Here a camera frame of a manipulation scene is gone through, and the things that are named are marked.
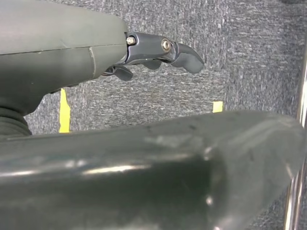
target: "chrome pole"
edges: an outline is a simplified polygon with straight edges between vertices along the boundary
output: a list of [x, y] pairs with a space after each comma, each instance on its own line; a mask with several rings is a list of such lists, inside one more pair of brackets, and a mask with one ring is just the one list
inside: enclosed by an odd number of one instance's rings
[[[304, 60], [302, 68], [299, 96], [299, 107], [296, 119], [306, 128], [307, 115], [307, 43], [305, 44]], [[287, 193], [286, 212], [284, 217], [284, 230], [298, 230], [299, 217], [302, 202], [302, 191], [305, 183], [305, 175], [305, 162], [302, 168], [288, 187]]]

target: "screw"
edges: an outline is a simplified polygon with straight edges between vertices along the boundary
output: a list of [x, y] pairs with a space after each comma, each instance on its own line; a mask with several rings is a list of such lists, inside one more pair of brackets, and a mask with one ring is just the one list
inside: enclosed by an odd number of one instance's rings
[[166, 38], [164, 38], [162, 40], [161, 42], [162, 48], [165, 51], [165, 52], [169, 52], [171, 49], [171, 43], [170, 41], [169, 41]]
[[126, 41], [127, 41], [127, 44], [129, 46], [134, 45], [136, 43], [136, 40], [134, 37], [127, 37]]

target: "metal rod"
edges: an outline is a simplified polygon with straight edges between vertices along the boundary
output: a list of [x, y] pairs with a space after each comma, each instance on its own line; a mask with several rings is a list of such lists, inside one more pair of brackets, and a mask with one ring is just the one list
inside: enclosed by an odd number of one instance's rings
[[[307, 43], [305, 48], [300, 81], [299, 107], [296, 119], [302, 124], [303, 128], [305, 128], [307, 122]], [[304, 162], [302, 168], [296, 177], [293, 178], [291, 184], [288, 187], [284, 230], [297, 230], [299, 227], [302, 191], [305, 184], [305, 170]]]

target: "gray plastic housing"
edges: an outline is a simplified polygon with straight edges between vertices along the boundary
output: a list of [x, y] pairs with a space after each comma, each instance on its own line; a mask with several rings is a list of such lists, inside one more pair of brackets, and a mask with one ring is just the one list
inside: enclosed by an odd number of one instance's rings
[[243, 230], [302, 167], [305, 141], [262, 112], [0, 137], [0, 229]]
[[36, 0], [0, 1], [0, 107], [26, 115], [43, 96], [98, 78], [125, 58], [115, 15]]

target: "yellow floor marker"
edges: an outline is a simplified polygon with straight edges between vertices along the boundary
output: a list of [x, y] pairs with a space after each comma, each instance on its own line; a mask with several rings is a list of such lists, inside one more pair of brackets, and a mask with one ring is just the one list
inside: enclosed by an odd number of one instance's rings
[[60, 90], [60, 133], [69, 133], [70, 125], [70, 108], [67, 103], [64, 89]]
[[222, 102], [213, 102], [213, 113], [219, 113], [222, 111]]

